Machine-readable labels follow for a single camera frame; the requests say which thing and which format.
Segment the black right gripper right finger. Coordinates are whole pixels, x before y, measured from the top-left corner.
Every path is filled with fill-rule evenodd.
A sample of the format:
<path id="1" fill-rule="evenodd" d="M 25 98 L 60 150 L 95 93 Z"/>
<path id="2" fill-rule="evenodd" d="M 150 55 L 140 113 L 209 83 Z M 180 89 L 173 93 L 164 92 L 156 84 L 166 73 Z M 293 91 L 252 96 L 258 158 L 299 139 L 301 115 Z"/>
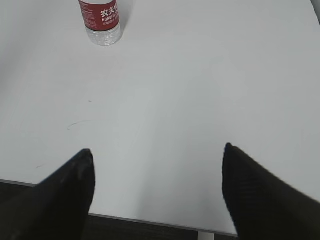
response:
<path id="1" fill-rule="evenodd" d="M 227 143 L 222 193 L 240 240 L 318 240 L 320 203 Z"/>

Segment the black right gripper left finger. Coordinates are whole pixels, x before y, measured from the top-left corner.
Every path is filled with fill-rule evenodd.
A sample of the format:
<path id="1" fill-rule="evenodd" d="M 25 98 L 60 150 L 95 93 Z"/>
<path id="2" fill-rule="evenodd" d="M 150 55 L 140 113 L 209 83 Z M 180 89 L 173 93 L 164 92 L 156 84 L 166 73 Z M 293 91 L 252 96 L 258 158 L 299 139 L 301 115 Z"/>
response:
<path id="1" fill-rule="evenodd" d="M 95 185 L 94 157 L 83 149 L 44 181 L 0 205 L 0 238 L 80 240 Z"/>

